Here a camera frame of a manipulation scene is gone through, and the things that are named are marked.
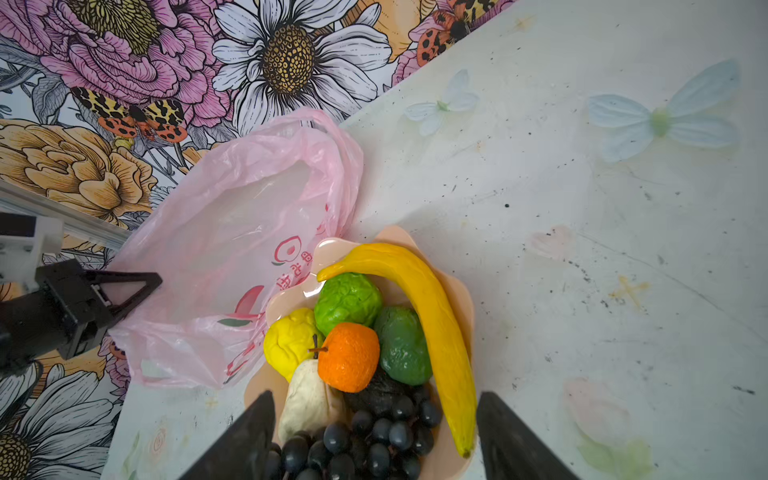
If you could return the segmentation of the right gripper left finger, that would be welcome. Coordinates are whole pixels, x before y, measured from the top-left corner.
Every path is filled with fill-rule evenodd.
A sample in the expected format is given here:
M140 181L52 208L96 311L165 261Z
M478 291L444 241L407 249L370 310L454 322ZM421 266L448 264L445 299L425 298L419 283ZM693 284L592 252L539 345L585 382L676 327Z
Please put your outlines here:
M275 425L273 393L267 390L258 396L180 479L265 479L265 466Z

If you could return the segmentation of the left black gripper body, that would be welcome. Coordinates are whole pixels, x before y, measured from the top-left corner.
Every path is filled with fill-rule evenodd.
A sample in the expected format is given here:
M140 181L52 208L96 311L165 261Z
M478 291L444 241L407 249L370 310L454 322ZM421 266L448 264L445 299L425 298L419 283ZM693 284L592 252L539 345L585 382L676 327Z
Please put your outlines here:
M1 303L1 373L19 375L50 351L72 359L96 346L96 272L75 260L37 269L39 288Z

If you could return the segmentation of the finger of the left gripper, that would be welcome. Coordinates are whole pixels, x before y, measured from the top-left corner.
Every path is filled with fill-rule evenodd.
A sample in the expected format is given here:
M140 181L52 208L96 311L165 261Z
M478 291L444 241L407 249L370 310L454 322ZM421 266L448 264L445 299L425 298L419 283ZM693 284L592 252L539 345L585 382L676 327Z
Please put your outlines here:
M126 319L163 283L155 272L87 270L85 284L93 300L88 311L99 327L112 327Z

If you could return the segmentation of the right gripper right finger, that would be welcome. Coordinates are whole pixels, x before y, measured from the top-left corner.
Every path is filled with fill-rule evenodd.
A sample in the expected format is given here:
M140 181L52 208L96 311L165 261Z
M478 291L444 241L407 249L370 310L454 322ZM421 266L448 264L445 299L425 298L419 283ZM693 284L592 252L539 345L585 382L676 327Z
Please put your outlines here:
M578 479L496 393L481 393L476 422L488 480Z

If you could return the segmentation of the pink plastic bag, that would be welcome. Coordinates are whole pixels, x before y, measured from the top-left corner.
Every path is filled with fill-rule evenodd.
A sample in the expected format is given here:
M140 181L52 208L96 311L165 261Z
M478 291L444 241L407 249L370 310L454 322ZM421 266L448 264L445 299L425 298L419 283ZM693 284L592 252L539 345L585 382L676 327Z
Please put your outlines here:
M259 369L270 299L348 228L363 169L360 146L310 108L205 153L110 263L162 280L109 331L131 380L221 389Z

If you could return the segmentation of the yellow fake banana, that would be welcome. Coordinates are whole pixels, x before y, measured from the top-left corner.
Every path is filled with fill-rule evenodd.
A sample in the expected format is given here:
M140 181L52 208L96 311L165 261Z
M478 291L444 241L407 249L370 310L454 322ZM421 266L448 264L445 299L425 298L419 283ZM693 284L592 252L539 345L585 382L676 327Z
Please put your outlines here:
M410 250L389 243L362 244L320 270L327 282L345 273L374 275L394 282L419 316L443 412L458 454L468 459L475 446L477 393L470 355L451 303L438 277Z

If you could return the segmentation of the black fake grape bunch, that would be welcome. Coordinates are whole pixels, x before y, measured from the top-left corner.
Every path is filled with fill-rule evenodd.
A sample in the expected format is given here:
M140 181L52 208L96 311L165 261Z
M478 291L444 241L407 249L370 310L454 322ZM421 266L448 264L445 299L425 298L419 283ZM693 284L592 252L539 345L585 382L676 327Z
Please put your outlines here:
M422 479L421 459L432 452L442 419L431 387L413 387L394 401L390 418L359 410L272 443L265 479Z

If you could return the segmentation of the yellow fake lemon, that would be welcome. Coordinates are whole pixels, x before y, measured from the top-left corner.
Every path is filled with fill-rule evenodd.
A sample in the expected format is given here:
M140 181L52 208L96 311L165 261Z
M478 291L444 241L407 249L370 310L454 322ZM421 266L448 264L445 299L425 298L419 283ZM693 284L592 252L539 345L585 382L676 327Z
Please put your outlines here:
M298 366L314 357L311 349L319 348L324 335L318 330L314 311L300 308L273 323L264 340L266 362L287 382L291 382Z

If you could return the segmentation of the dark green fake avocado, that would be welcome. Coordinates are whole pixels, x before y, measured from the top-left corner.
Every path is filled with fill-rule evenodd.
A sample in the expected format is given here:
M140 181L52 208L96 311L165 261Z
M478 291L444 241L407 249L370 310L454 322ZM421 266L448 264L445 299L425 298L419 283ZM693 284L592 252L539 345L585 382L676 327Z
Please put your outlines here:
M419 386L433 376L420 319L408 307L384 307L373 324L380 343L380 367L393 380Z

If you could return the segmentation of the dark purple fake fruit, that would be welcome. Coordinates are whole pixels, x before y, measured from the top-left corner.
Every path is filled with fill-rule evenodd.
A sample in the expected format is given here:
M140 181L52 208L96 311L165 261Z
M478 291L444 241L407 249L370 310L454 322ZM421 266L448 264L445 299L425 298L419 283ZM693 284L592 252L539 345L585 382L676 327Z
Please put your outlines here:
M366 410L375 417L392 415L393 403L401 396L410 396L413 387L392 379L378 367L365 389L357 393L343 393L346 406L353 412Z

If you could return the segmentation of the orange fake tangerine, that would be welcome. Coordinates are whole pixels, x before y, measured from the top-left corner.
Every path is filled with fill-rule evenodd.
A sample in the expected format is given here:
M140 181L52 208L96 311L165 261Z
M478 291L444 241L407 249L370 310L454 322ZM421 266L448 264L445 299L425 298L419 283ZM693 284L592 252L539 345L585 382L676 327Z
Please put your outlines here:
M343 393L359 393L379 366L380 342L373 329L344 322L310 352L317 356L318 375L327 385Z

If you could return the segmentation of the bright green fake lime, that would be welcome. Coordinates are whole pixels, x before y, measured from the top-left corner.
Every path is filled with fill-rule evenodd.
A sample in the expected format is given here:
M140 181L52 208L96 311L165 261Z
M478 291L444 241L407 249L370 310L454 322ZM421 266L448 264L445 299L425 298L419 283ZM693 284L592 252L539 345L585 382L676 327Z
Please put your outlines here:
M367 276L344 273L324 282L314 307L316 326L324 336L340 323L371 327L383 306L381 291Z

